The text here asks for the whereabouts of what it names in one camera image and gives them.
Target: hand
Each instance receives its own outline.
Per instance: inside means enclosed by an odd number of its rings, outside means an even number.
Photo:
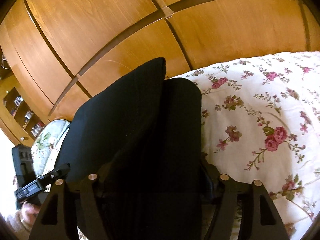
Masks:
[[[39,206],[25,202],[21,208],[21,217],[27,224],[33,226],[36,221],[36,214],[38,214],[39,211]]]

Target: black fabric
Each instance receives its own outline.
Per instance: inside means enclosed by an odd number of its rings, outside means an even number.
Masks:
[[[55,164],[77,181],[112,161],[99,205],[114,240],[200,239],[201,93],[165,71],[149,61],[81,106]]]

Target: floral bedsheet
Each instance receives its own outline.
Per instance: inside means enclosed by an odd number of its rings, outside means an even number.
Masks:
[[[242,58],[179,77],[202,92],[207,161],[237,181],[261,180],[291,239],[301,239],[320,211],[320,52]],[[241,213],[239,204],[232,239]]]

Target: screw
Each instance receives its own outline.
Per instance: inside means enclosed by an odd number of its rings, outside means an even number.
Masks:
[[[221,174],[220,179],[222,180],[229,180],[229,176],[227,174]]]
[[[90,174],[90,175],[88,176],[88,179],[89,179],[89,180],[95,180],[97,177],[98,177],[97,174],[92,173],[92,174]]]
[[[56,185],[61,185],[61,184],[63,184],[63,179],[57,179],[56,180]]]
[[[261,187],[262,186],[262,182],[258,179],[256,179],[254,182],[253,182],[254,185],[258,186],[258,187]]]

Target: white wall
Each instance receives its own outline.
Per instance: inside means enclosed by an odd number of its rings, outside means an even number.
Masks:
[[[11,149],[14,144],[0,129],[0,212],[6,217],[16,210],[14,186],[12,185],[15,170]]]

